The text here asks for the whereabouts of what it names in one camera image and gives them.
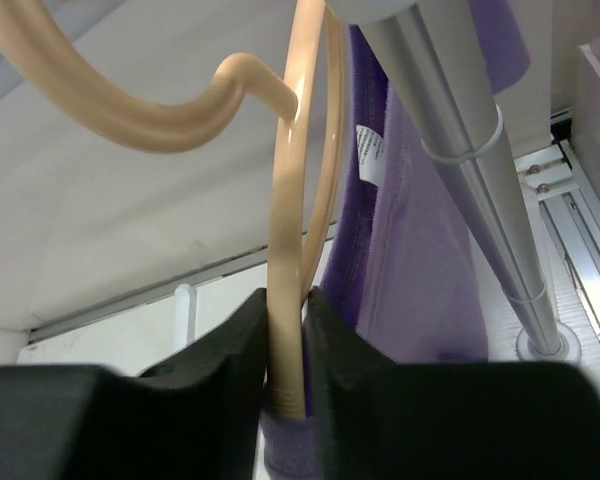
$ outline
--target hanger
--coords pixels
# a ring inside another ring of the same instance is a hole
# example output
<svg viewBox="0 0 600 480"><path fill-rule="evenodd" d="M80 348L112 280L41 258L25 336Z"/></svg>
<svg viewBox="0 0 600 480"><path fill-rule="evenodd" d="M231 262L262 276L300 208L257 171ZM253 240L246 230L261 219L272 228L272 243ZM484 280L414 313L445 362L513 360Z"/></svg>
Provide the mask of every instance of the hanger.
<svg viewBox="0 0 600 480"><path fill-rule="evenodd" d="M329 41L323 163L307 240L302 215L309 111L322 24ZM156 153L199 147L231 122L250 93L279 116L273 166L267 309L270 402L303 418L300 305L320 260L335 201L344 126L344 31L322 0L298 0L284 81L246 53L227 57L198 98L180 105L141 100L114 86L74 48L41 0L0 0L0 50L65 113L124 146Z"/></svg>

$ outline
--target clothing label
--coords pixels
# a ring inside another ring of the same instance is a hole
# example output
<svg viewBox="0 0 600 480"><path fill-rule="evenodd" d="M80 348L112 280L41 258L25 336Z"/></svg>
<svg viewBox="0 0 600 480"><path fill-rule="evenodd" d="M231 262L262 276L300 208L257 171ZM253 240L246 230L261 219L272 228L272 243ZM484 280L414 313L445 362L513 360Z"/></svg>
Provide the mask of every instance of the clothing label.
<svg viewBox="0 0 600 480"><path fill-rule="evenodd" d="M356 125L360 180L380 186L384 173L384 140L368 127Z"/></svg>

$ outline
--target purple cloth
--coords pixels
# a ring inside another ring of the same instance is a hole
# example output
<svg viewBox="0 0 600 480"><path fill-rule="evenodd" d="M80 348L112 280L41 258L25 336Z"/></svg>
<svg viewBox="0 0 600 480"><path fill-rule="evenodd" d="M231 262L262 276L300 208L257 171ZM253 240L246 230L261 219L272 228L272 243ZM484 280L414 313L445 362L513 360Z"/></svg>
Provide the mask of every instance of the purple cloth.
<svg viewBox="0 0 600 480"><path fill-rule="evenodd" d="M470 4L499 92L524 75L529 57L506 0ZM351 27L349 38L352 123L384 137L386 164L376 188L360 180L352 149L344 210L321 288L349 327L397 362L484 361L487 338L467 226L360 30ZM317 478L311 418L294 421L265 409L261 426L273 479Z"/></svg>

